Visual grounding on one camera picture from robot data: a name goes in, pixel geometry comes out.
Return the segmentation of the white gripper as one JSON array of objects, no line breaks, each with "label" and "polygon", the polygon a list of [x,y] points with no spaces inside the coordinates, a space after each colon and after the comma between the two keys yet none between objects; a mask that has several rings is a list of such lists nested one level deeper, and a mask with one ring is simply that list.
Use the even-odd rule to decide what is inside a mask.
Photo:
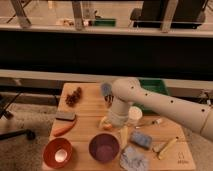
[{"label": "white gripper", "polygon": [[[113,127],[123,127],[128,120],[128,111],[114,112],[112,109],[107,114],[107,120]],[[128,141],[128,127],[124,126],[120,129],[121,148],[124,149]]]}]

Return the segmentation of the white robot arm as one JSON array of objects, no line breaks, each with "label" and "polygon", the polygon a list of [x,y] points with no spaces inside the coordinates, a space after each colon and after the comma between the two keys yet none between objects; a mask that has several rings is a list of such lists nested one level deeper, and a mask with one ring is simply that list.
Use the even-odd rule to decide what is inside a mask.
[{"label": "white robot arm", "polygon": [[213,108],[148,91],[137,78],[120,78],[112,83],[114,95],[107,119],[115,127],[128,120],[129,109],[138,103],[213,142]]}]

